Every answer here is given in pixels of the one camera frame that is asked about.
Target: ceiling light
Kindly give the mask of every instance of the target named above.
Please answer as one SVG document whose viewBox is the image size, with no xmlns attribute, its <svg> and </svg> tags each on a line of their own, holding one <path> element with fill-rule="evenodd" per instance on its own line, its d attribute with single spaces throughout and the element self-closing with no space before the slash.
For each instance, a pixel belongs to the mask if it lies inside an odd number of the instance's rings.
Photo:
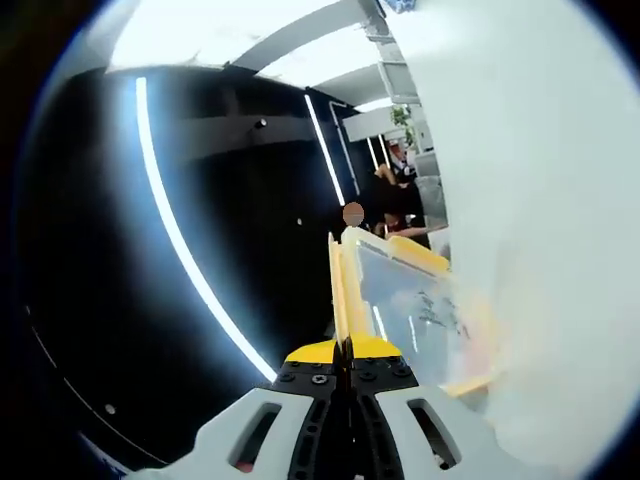
<svg viewBox="0 0 640 480">
<path fill-rule="evenodd" d="M 390 107 L 393 103 L 389 97 L 379 98 L 378 100 L 374 100 L 372 102 L 363 103 L 362 105 L 358 105 L 356 110 L 359 112 L 365 113 L 370 112 L 372 110 L 377 110 L 378 108 Z"/>
<path fill-rule="evenodd" d="M 314 87 L 380 60 L 360 24 L 320 37 L 280 57 L 259 76 L 298 87 Z"/>
<path fill-rule="evenodd" d="M 222 67 L 265 37 L 336 0 L 142 0 L 109 70 L 187 64 Z"/>
</svg>

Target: dark wall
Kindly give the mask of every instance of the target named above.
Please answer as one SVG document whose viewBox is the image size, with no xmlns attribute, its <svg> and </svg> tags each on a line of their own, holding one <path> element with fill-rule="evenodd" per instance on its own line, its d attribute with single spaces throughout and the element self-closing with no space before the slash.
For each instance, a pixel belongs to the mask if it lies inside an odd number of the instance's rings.
<svg viewBox="0 0 640 480">
<path fill-rule="evenodd" d="M 165 231 L 140 147 L 138 76 L 148 80 L 157 162 L 182 235 L 229 316 L 276 370 L 292 350 L 331 335 L 327 235 L 340 210 L 298 89 L 181 68 L 92 71 L 62 89 L 21 166 L 21 295 L 58 380 L 75 390 L 63 384 L 70 422 L 134 468 L 189 451 L 205 421 L 264 381 L 198 295 Z M 353 197 L 324 100 L 314 105 Z M 242 129 L 244 148 L 185 159 L 179 145 L 202 137 L 165 134 L 212 117 L 251 126 L 256 115 L 289 119 L 308 135 L 271 141 L 269 126 Z M 117 413 L 106 414 L 106 404 Z"/>
</svg>

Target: led light strip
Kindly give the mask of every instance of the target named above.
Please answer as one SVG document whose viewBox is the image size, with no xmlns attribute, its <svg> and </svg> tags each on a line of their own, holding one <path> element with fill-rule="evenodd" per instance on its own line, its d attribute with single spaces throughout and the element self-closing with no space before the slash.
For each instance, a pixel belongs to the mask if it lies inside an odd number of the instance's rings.
<svg viewBox="0 0 640 480">
<path fill-rule="evenodd" d="M 389 162 L 389 155 L 387 154 L 387 147 L 384 144 L 382 135 L 378 135 L 378 140 L 380 140 L 380 146 L 382 147 L 382 154 L 384 155 L 384 161 L 387 163 L 387 167 L 391 168 L 391 163 Z"/>
<path fill-rule="evenodd" d="M 331 156 L 329 155 L 329 149 L 327 148 L 327 144 L 324 141 L 324 137 L 322 136 L 322 131 L 320 130 L 320 124 L 318 123 L 318 117 L 316 117 L 316 111 L 313 108 L 313 104 L 311 103 L 311 98 L 309 95 L 304 96 L 305 102 L 307 102 L 307 108 L 309 109 L 309 113 L 311 114 L 311 121 L 313 122 L 313 127 L 316 129 L 316 135 L 318 137 L 318 142 L 320 142 L 320 148 L 322 149 L 322 154 L 324 155 L 324 160 L 327 162 L 327 168 L 329 169 L 329 175 L 331 176 L 331 181 L 333 182 L 333 188 L 336 190 L 336 195 L 338 196 L 338 201 L 340 205 L 344 205 L 344 196 L 342 195 L 342 190 L 340 190 L 340 185 L 338 184 L 338 177 L 336 176 L 336 171 L 333 168 L 333 162 L 331 161 Z"/>
<path fill-rule="evenodd" d="M 373 307 L 373 316 L 376 317 L 376 323 L 378 324 L 378 330 L 380 330 L 380 336 L 384 341 L 387 341 L 387 332 L 384 330 L 384 325 L 382 324 L 382 318 L 380 317 L 380 311 L 378 310 L 377 305 Z"/>
<path fill-rule="evenodd" d="M 416 329 L 413 326 L 413 317 L 409 315 L 409 328 L 411 329 L 411 343 L 413 343 L 413 349 L 418 352 L 418 341 L 416 340 Z"/>
<path fill-rule="evenodd" d="M 371 139 L 367 138 L 367 145 L 369 145 L 369 152 L 371 152 L 371 159 L 373 160 L 373 168 L 378 169 L 378 159 L 376 158 L 376 154 L 373 151 L 373 145 L 371 144 Z"/>
<path fill-rule="evenodd" d="M 142 146 L 142 157 L 144 158 L 144 166 L 147 170 L 147 177 L 151 185 L 151 192 L 158 207 L 160 218 L 164 224 L 164 228 L 169 235 L 173 249 L 175 250 L 182 266 L 184 267 L 191 283 L 196 288 L 204 303 L 209 307 L 209 311 L 215 316 L 220 326 L 224 329 L 229 338 L 244 353 L 255 367 L 270 381 L 276 379 L 276 372 L 260 354 L 253 348 L 248 340 L 242 335 L 236 324 L 233 323 L 229 314 L 222 307 L 215 294 L 209 287 L 207 280 L 198 268 L 187 243 L 180 232 L 178 223 L 171 210 L 167 192 L 162 184 L 160 170 L 158 169 L 158 161 L 153 149 L 153 141 L 151 138 L 151 126 L 149 123 L 149 110 L 147 105 L 147 79 L 140 77 L 136 79 L 136 108 L 138 114 L 138 133 L 140 135 L 140 145 Z"/>
</svg>

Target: ceiling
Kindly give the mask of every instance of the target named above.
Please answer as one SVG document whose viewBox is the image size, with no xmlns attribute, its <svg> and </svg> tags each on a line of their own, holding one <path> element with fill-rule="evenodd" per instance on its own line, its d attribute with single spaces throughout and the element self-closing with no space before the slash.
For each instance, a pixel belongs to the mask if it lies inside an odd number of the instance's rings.
<svg viewBox="0 0 640 480">
<path fill-rule="evenodd" d="M 365 22 L 357 0 L 114 2 L 76 37 L 52 85 L 93 68 L 231 63 L 360 105 L 387 96 Z"/>
</svg>

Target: black wall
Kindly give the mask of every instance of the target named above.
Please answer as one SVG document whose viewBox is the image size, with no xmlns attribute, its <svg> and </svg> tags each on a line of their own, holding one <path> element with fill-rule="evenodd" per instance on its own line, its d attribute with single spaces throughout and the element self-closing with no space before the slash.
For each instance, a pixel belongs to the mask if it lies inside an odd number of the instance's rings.
<svg viewBox="0 0 640 480">
<path fill-rule="evenodd" d="M 66 85 L 20 166 L 21 297 L 57 365 L 51 374 L 65 415 L 134 468 L 189 451 L 204 422 L 265 380 L 219 326 L 169 241 L 140 147 L 138 76 L 147 78 L 157 162 L 186 243 L 229 316 L 276 370 L 292 350 L 331 335 L 327 235 L 340 221 L 299 89 L 182 68 L 93 71 Z M 328 97 L 311 96 L 349 200 L 355 190 Z M 255 115 L 294 119 L 308 135 L 271 142 L 267 126 L 248 131 L 245 148 L 178 161 L 179 142 L 164 133 L 184 121 Z M 106 414 L 106 404 L 117 413 Z"/>
</svg>

